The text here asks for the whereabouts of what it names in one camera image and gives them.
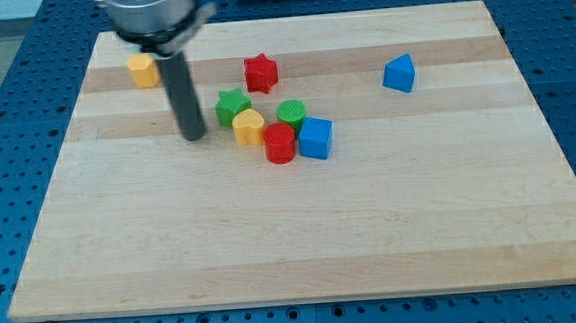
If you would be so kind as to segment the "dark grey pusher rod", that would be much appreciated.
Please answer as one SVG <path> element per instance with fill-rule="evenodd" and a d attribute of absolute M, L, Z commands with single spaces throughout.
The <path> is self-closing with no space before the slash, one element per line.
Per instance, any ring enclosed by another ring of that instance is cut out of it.
<path fill-rule="evenodd" d="M 202 116 L 187 60 L 183 52 L 158 61 L 159 74 L 170 106 L 176 118 L 180 134 L 187 141 L 197 141 L 206 134 Z"/>

